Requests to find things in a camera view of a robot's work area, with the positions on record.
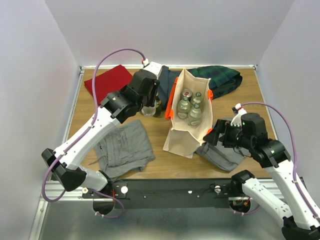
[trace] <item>wooden tabletop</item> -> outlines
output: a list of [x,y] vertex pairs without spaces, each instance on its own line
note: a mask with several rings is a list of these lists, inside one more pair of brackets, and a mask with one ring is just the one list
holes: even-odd
[[[133,74],[138,69],[129,69]],[[100,69],[97,75],[107,71]],[[237,103],[263,102],[263,97],[253,69],[237,69],[243,77],[241,85],[233,92],[214,99],[212,101],[213,122],[217,119],[233,117],[232,107]],[[91,79],[92,69],[86,69],[83,75],[83,82]],[[81,83],[78,99],[76,102],[73,119],[71,122],[69,138],[82,127],[94,114],[95,106],[93,97]],[[273,129],[266,108],[261,105],[250,105],[245,107],[247,112],[260,114],[265,119],[269,138],[274,138]],[[149,162],[142,172],[129,171],[121,178],[131,179],[154,179],[154,178],[228,178],[242,170],[249,170],[256,177],[263,178],[269,175],[252,158],[246,158],[235,170],[226,172],[216,167],[205,158],[194,154],[192,159],[163,151],[171,122],[164,119],[164,112],[160,117],[147,117],[140,113],[130,117],[124,124],[133,120],[141,120],[152,145],[155,159]],[[86,168],[99,170],[99,164],[90,164],[96,161],[97,156],[92,149],[82,161]]]

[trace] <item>red cloth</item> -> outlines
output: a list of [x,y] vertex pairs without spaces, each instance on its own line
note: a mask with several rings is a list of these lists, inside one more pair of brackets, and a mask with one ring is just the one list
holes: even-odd
[[[128,70],[118,65],[95,78],[95,92],[98,104],[101,103],[108,93],[119,91],[122,87],[129,84],[132,75]],[[92,95],[92,79],[84,82],[85,88]]]

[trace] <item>wall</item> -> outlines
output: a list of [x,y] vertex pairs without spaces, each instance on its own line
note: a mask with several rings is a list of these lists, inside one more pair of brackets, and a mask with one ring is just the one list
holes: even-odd
[[[257,64],[293,0],[45,0],[81,66],[137,48],[164,64]],[[123,52],[107,64],[139,64]]]
[[28,239],[79,68],[44,0],[0,0],[0,233]]
[[[298,173],[320,204],[319,103],[320,1],[296,0],[258,65],[267,103],[278,107],[292,125]],[[286,126],[271,113],[279,139],[290,146]]]

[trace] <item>green plaid cloth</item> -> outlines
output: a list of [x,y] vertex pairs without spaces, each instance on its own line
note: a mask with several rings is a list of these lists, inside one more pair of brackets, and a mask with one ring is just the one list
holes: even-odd
[[203,66],[189,69],[188,72],[197,78],[211,78],[209,88],[214,99],[231,93],[242,82],[240,72],[225,66]]

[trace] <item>gray cloth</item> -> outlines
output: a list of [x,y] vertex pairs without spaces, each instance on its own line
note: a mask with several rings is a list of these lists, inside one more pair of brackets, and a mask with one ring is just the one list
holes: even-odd
[[100,169],[111,179],[116,179],[130,170],[141,172],[149,161],[155,159],[146,130],[140,120],[112,130],[94,147],[94,150]]
[[216,165],[218,168],[231,172],[234,170],[246,156],[250,156],[247,149],[244,148],[225,148],[218,141],[217,146],[212,146],[209,143],[203,143],[196,151],[198,155],[204,157],[209,162]]

